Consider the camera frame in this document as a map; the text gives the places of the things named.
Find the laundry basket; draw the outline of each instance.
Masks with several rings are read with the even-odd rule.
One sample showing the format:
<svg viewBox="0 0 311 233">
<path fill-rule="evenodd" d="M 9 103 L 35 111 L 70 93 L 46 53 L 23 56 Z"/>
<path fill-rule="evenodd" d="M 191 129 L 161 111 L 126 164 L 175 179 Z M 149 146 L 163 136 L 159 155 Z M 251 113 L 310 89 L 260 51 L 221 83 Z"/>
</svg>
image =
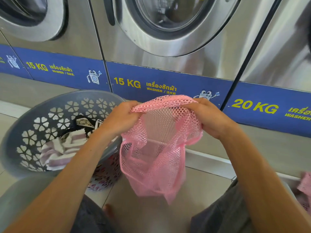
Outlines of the laundry basket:
<svg viewBox="0 0 311 233">
<path fill-rule="evenodd" d="M 77 115 L 81 114 L 93 120 L 105 119 L 123 101 L 121 97 L 110 92 L 81 90 L 54 97 L 35 106 L 21 116 L 3 138 L 0 146 L 2 165 L 17 178 L 34 172 L 56 176 L 61 170 L 47 171 L 39 161 L 42 145 L 68 129 Z M 117 152 L 121 142 L 122 137 L 119 137 L 105 149 L 96 169 L 97 178 L 93 177 L 91 180 L 95 182 L 95 188 L 110 185 L 119 177 Z"/>
</svg>

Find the striped cloth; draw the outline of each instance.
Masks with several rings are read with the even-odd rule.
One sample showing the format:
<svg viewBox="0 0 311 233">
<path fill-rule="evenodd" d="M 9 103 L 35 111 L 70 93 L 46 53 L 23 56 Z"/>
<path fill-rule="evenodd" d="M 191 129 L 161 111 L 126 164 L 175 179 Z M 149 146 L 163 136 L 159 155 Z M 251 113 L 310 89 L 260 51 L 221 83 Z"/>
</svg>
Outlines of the striped cloth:
<svg viewBox="0 0 311 233">
<path fill-rule="evenodd" d="M 60 170 L 87 141 L 85 130 L 69 132 L 61 138 L 45 143 L 41 148 L 40 162 L 47 170 Z"/>
</svg>

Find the pink mesh laundry bag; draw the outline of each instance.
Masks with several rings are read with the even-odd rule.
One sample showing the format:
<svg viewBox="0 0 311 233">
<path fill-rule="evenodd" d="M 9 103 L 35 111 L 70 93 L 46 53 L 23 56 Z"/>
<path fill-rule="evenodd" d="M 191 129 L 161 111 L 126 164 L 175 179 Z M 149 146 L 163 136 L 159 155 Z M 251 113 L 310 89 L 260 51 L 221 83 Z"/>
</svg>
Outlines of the pink mesh laundry bag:
<svg viewBox="0 0 311 233">
<path fill-rule="evenodd" d="M 181 105 L 185 95 L 161 96 L 132 109 L 144 112 L 122 134 L 120 166 L 138 196 L 163 195 L 170 204 L 186 178 L 185 145 L 202 137 L 202 124 Z"/>
</svg>

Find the blue label panel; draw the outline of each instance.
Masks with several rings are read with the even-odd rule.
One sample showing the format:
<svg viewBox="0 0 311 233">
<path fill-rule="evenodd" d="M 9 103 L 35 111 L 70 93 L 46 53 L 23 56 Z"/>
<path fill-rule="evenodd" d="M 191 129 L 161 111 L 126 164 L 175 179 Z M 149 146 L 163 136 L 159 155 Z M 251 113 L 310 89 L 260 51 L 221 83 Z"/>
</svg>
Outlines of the blue label panel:
<svg viewBox="0 0 311 233">
<path fill-rule="evenodd" d="M 239 82 L 224 113 L 234 121 L 311 137 L 311 93 Z"/>
<path fill-rule="evenodd" d="M 220 107 L 232 81 L 141 66 L 106 62 L 112 90 L 128 99 L 146 102 L 164 95 L 204 97 Z"/>
<path fill-rule="evenodd" d="M 110 91 L 103 60 L 13 48 L 34 80 L 77 89 Z"/>
<path fill-rule="evenodd" d="M 32 79 L 12 47 L 0 44 L 0 72 Z"/>
</svg>

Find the stainless steel washing machine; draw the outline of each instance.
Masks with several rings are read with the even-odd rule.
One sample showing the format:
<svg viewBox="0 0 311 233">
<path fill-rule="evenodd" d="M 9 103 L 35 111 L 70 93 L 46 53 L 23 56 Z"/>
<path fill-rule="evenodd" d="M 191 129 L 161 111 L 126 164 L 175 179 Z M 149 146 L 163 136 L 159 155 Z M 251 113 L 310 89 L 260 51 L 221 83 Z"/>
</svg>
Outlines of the stainless steel washing machine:
<svg viewBox="0 0 311 233">
<path fill-rule="evenodd" d="M 32 79 L 20 59 L 0 32 L 0 73 Z"/>
<path fill-rule="evenodd" d="M 91 0 L 113 92 L 220 107 L 274 1 Z"/>
<path fill-rule="evenodd" d="M 0 0 L 0 29 L 35 80 L 110 90 L 88 0 Z"/>
<path fill-rule="evenodd" d="M 224 112 L 311 137 L 311 0 L 282 0 Z"/>
</svg>

